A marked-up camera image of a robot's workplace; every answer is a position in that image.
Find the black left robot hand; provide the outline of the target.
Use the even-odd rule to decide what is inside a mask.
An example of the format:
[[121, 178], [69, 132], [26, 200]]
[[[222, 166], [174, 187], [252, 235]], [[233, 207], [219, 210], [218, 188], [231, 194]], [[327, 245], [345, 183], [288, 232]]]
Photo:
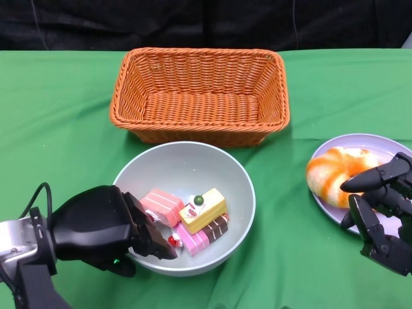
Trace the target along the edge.
[[80, 260], [122, 277], [136, 273], [130, 249], [143, 257], [177, 257], [142, 204], [114, 185], [86, 190], [65, 202], [51, 215], [50, 234], [59, 260]]

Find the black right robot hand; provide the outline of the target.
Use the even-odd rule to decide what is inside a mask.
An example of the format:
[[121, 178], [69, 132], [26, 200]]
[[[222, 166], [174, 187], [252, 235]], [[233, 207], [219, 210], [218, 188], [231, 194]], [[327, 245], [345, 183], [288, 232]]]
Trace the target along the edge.
[[[361, 172], [341, 185], [350, 209], [340, 228], [356, 226], [364, 242], [360, 254], [388, 270], [411, 273], [411, 157], [398, 152], [389, 162]], [[398, 236], [387, 235], [376, 213], [401, 221]]]

